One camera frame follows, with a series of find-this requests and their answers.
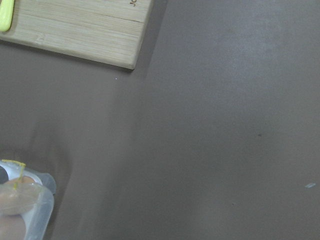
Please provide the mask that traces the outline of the clear plastic egg box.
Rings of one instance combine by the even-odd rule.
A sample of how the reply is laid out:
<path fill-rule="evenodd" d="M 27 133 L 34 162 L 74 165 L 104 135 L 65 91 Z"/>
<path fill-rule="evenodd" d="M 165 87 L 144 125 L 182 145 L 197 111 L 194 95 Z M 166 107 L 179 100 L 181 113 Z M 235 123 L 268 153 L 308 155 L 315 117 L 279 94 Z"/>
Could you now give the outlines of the clear plastic egg box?
<path fill-rule="evenodd" d="M 42 240 L 54 208 L 56 182 L 16 160 L 0 161 L 0 238 Z"/>

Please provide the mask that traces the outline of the bamboo cutting board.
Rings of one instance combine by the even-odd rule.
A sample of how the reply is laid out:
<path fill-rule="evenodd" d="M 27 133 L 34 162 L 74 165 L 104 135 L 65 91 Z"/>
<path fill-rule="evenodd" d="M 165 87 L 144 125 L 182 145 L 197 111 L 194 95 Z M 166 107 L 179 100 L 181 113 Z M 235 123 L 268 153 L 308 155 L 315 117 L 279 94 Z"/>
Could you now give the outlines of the bamboo cutting board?
<path fill-rule="evenodd" d="M 17 0 L 0 38 L 133 70 L 152 0 Z"/>

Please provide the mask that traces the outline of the yellow plastic knife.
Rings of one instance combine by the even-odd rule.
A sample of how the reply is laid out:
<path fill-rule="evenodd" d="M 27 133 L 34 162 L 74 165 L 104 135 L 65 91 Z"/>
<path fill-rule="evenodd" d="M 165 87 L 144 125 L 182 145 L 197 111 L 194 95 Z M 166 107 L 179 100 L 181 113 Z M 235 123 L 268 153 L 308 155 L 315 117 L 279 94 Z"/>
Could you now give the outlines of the yellow plastic knife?
<path fill-rule="evenodd" d="M 14 0 L 0 1 L 0 31 L 6 32 L 10 29 L 14 11 Z"/>

